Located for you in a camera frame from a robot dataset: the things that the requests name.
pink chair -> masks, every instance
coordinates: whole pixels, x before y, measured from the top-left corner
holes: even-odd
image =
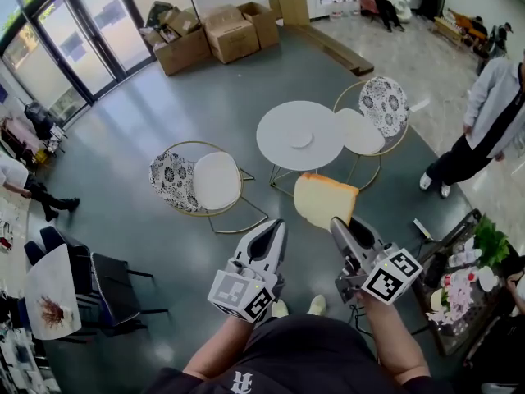
[[[372,15],[370,16],[371,17],[370,21],[373,22],[376,15],[379,15],[379,10],[377,10],[376,0],[360,0],[360,2],[361,2],[361,11],[366,10],[372,13]]]

gray floor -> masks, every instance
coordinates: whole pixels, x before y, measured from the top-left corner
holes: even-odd
[[[153,273],[154,283],[133,277],[144,308],[166,307],[170,314],[142,318],[148,330],[115,338],[102,334],[86,345],[54,341],[46,350],[65,393],[140,392],[162,366],[181,367],[224,320],[206,297],[218,268],[232,255],[238,236],[216,236],[206,220],[178,214],[159,199],[148,182],[148,165],[166,147],[182,140],[207,140],[230,152],[255,175],[245,195],[271,218],[284,218],[290,236],[282,272],[283,297],[292,312],[305,312],[318,293],[329,302],[328,315],[347,320],[334,279],[342,258],[331,236],[312,227],[294,210],[293,200],[272,189],[271,165],[260,154],[255,131],[261,117],[279,103],[310,100],[332,107],[356,78],[324,53],[281,32],[281,46],[229,66],[210,60],[172,78],[154,64],[97,103],[68,131],[66,154],[47,170],[48,188],[60,197],[82,199],[73,215],[62,213],[57,226],[91,250]],[[448,200],[424,194],[418,178],[436,155],[410,130],[385,156],[375,184],[358,196],[355,214],[370,222],[385,241],[413,249],[419,218],[436,239],[446,234],[470,206],[456,190]],[[342,153],[323,168],[344,181],[354,158]],[[355,183],[375,167],[364,161]],[[31,206],[30,234],[42,225]],[[236,206],[217,226],[235,227],[255,219]],[[425,323],[412,292],[398,307],[410,329]],[[432,372],[450,375],[455,360],[443,360],[431,335],[418,336]]]

bread-shaped cushion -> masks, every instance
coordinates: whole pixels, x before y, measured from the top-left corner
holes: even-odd
[[[295,183],[297,212],[316,227],[330,231],[330,221],[340,218],[347,225],[359,189],[317,174],[303,174]]]

gold metal chair frame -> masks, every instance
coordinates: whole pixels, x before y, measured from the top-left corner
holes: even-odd
[[[181,146],[183,144],[203,144],[205,146],[208,146],[208,147],[211,147],[211,148],[215,149],[216,151],[227,153],[225,150],[221,149],[220,147],[218,147],[218,146],[216,146],[214,144],[208,143],[206,141],[200,141],[200,140],[187,140],[187,141],[181,141],[180,143],[175,143],[174,145],[172,145],[169,148],[167,148],[166,150],[164,150],[164,153],[168,153],[173,148],[175,148],[177,146]],[[266,221],[269,218],[269,216],[268,216],[268,214],[266,212],[264,212],[259,207],[257,207],[252,202],[248,201],[245,197],[243,197],[242,194],[243,194],[243,190],[244,190],[244,182],[245,181],[254,181],[255,177],[253,175],[249,174],[248,172],[246,172],[241,167],[237,167],[237,168],[239,169],[239,175],[240,175],[240,192],[239,192],[239,196],[237,197],[237,199],[232,204],[226,206],[225,208],[222,208],[220,210],[213,211],[213,212],[209,212],[206,209],[204,209],[204,210],[206,210],[206,213],[187,212],[187,211],[182,210],[180,208],[177,208],[177,207],[174,207],[174,206],[172,206],[172,207],[177,212],[185,214],[186,216],[193,216],[194,218],[208,218],[208,221],[209,221],[210,227],[212,228],[212,231],[214,233],[217,233],[217,234],[234,235],[234,234],[237,234],[237,233],[247,232],[247,231],[249,231],[251,229],[254,229],[258,225],[260,225],[261,223]],[[236,230],[236,231],[218,231],[218,230],[216,230],[215,227],[213,226],[212,218],[215,217],[215,216],[219,216],[221,214],[226,213],[228,210],[233,208],[239,202],[239,200],[241,200],[241,199],[243,201],[245,201],[246,203],[248,203],[253,208],[255,208],[256,210],[258,210],[260,213],[262,213],[264,215],[264,218],[259,220],[259,221],[257,221],[253,225],[250,225],[249,227],[244,228],[244,229],[239,229],[239,230]]]
[[[349,90],[351,90],[352,88],[354,88],[354,87],[356,87],[358,85],[364,85],[367,82],[368,82],[368,80],[361,80],[361,81],[359,81],[357,83],[354,83],[353,85],[349,86],[345,90],[343,90],[343,93],[341,95],[339,95],[339,98],[336,100],[336,104],[334,105],[334,109],[332,111],[333,112],[337,112],[337,105],[339,104],[340,100],[343,98],[343,96],[345,96],[345,94]],[[375,154],[358,154],[358,153],[354,153],[354,152],[352,152],[350,150],[350,152],[352,152],[355,155],[357,155],[358,158],[355,161],[354,166],[350,170],[350,174],[348,175],[348,178],[346,179],[346,183],[348,184],[350,182],[350,179],[352,178],[352,175],[354,174],[355,168],[358,166],[358,163],[359,163],[359,160],[361,159],[361,157],[364,156],[364,157],[367,157],[367,158],[378,158],[379,159],[379,164],[377,165],[377,169],[376,169],[376,172],[374,173],[373,177],[364,186],[359,188],[360,191],[366,190],[376,180],[377,176],[379,175],[379,171],[381,170],[381,156],[383,156],[384,154],[387,154],[387,153],[391,152],[392,150],[394,150],[404,140],[404,137],[406,136],[407,131],[409,130],[409,126],[410,126],[409,121],[410,121],[410,112],[409,112],[409,114],[407,116],[407,126],[404,128],[404,131],[403,131],[403,134],[401,135],[401,138],[397,141],[396,144],[394,144],[391,148],[389,148],[385,152],[379,152],[379,153],[375,153]]]

white shoe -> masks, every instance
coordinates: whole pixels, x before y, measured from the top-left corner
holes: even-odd
[[[432,179],[427,175],[425,172],[421,179],[419,180],[419,188],[421,188],[423,191],[428,190],[428,187],[432,183]]]
[[[441,184],[441,197],[446,199],[450,195],[450,186],[446,184]]]
[[[288,315],[288,307],[282,299],[272,304],[272,317],[283,318]]]
[[[317,295],[310,304],[308,313],[311,315],[324,315],[326,312],[326,298],[323,295]]]

